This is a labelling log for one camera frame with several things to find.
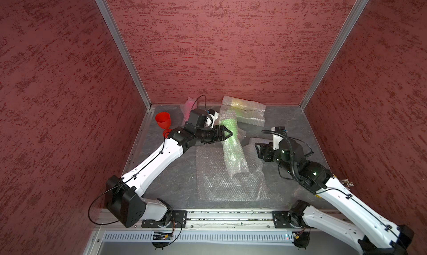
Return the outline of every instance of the ventilation grille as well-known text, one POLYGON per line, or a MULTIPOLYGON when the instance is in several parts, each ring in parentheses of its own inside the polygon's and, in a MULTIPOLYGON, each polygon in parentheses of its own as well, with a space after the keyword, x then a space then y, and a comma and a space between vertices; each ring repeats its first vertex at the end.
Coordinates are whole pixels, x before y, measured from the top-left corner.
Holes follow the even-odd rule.
MULTIPOLYGON (((151 242, 152 232, 106 231, 104 242, 151 242)), ((293 242, 292 232, 264 231, 182 231, 176 242, 213 242, 213 243, 276 243, 286 245, 293 242)))

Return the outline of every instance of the robotic arm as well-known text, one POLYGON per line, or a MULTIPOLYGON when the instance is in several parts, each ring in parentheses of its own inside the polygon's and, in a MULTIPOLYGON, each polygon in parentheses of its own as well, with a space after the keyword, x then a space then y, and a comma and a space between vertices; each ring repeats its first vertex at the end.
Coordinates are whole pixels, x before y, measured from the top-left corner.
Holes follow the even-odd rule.
POLYGON ((314 195, 320 195, 343 213, 354 224, 327 215, 310 204, 298 200, 286 217, 295 228, 305 226, 320 229, 347 243, 360 254, 407 254, 413 231, 387 220, 352 194, 330 170, 311 162, 301 145, 289 138, 284 127, 275 127, 263 133, 273 135, 269 144, 256 143, 258 157, 265 162, 276 162, 314 195))
POLYGON ((223 125, 215 125, 218 113, 212 109, 194 109, 184 128, 173 129, 147 159, 121 178, 112 176, 106 183, 105 207, 125 226, 138 220, 159 221, 168 224, 171 207, 161 199, 142 198, 153 180, 174 160, 197 143, 211 144, 224 141, 233 133, 223 125))
MULTIPOLYGON (((210 109, 190 112, 184 128, 173 129, 146 160, 121 178, 112 176, 106 183, 105 207, 125 226, 138 220, 152 220, 164 227, 171 220, 172 208, 161 199, 145 199, 151 182, 175 159, 190 147, 224 141, 232 132, 223 125, 215 125, 218 113, 210 109)), ((325 214, 310 204, 298 200, 285 219, 294 228, 307 226, 320 229, 347 243, 360 254, 404 255, 414 232, 405 225, 387 220, 352 194, 330 170, 307 159, 302 146, 287 136, 284 127, 263 130, 273 135, 269 144, 256 143, 258 157, 275 162, 293 180, 314 195, 319 195, 354 224, 325 214)))

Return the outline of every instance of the green object in bubble wrap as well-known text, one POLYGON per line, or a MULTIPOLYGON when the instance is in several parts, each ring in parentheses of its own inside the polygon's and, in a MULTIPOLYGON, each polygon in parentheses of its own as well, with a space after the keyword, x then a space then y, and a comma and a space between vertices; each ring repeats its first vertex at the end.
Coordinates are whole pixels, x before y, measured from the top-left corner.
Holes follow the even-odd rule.
POLYGON ((232 131, 233 135, 227 140, 222 141, 222 150, 224 151, 224 162, 229 176, 237 172, 249 172, 248 164, 243 153, 242 145, 238 139, 238 121, 234 111, 225 111, 220 113, 220 124, 232 131))

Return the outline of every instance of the bubble wrap bag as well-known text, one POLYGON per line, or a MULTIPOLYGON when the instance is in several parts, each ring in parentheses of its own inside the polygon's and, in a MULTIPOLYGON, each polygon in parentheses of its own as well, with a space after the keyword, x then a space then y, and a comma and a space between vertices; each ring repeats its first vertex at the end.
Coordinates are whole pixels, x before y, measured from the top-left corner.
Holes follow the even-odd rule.
POLYGON ((238 139, 241 141, 246 136, 246 131, 238 128, 238 139))
POLYGON ((225 111, 220 115, 220 125, 224 125, 233 135, 227 140, 222 141, 222 150, 224 152, 224 162, 229 176, 237 172, 248 172, 245 154, 243 154, 242 145, 238 139, 238 122, 234 111, 225 111))
MULTIPOLYGON (((243 147, 249 170, 252 171, 251 169, 263 169, 263 173, 268 176, 268 182, 278 184, 269 188, 269 200, 272 202, 281 202, 281 204, 287 205, 287 208, 290 208, 299 199, 309 202, 314 206, 316 204, 322 204, 324 199, 318 198, 312 193, 308 192, 297 182, 281 179, 277 173, 277 164, 274 162, 264 162, 262 159, 258 158, 255 143, 268 144, 272 141, 273 140, 263 138, 250 138, 249 144, 243 147)), ((291 175, 285 170, 282 170, 281 174, 283 177, 292 178, 291 175)))
POLYGON ((238 122, 264 127, 264 123, 265 123, 264 112, 246 111, 239 108, 221 105, 220 115, 224 111, 234 111, 236 113, 238 122))
POLYGON ((234 108, 240 108, 246 111, 260 111, 262 113, 264 113, 266 109, 264 104, 229 96, 224 96, 222 98, 222 104, 234 108))
POLYGON ((196 148, 197 193, 208 201, 255 201, 270 199, 264 174, 258 164, 249 172, 230 177, 223 160, 223 151, 217 147, 196 148))

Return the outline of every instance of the red panel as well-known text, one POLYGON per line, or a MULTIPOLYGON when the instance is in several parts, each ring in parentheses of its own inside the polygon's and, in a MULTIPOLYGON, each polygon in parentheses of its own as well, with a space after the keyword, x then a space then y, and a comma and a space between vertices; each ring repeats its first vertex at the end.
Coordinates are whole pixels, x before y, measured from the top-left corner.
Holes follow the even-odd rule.
POLYGON ((355 0, 107 0, 154 103, 299 104, 355 0))
POLYGON ((81 254, 143 103, 94 0, 0 0, 0 23, 1 254, 81 254))
POLYGON ((371 0, 306 108, 329 165, 427 244, 427 0, 371 0))

